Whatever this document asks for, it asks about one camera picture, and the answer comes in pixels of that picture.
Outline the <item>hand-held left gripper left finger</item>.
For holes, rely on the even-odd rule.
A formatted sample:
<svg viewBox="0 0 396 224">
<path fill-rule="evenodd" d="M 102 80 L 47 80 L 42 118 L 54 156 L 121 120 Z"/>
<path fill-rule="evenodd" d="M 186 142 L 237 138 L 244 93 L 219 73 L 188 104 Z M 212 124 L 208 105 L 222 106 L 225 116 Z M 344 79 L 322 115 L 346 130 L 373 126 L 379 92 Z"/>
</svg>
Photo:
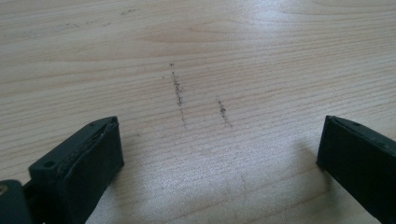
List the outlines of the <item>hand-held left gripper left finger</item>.
<svg viewBox="0 0 396 224">
<path fill-rule="evenodd" d="M 34 221 L 84 224 L 123 164 L 116 117 L 84 126 L 29 167 Z"/>
</svg>

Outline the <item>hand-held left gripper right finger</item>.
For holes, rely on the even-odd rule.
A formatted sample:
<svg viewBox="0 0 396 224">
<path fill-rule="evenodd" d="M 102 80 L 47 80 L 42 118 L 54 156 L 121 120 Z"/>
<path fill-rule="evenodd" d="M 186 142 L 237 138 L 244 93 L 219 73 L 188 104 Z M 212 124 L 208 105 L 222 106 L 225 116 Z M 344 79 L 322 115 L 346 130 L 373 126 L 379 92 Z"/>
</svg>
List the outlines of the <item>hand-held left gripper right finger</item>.
<svg viewBox="0 0 396 224">
<path fill-rule="evenodd" d="M 358 122 L 328 116 L 317 164 L 382 224 L 396 224 L 396 142 Z"/>
</svg>

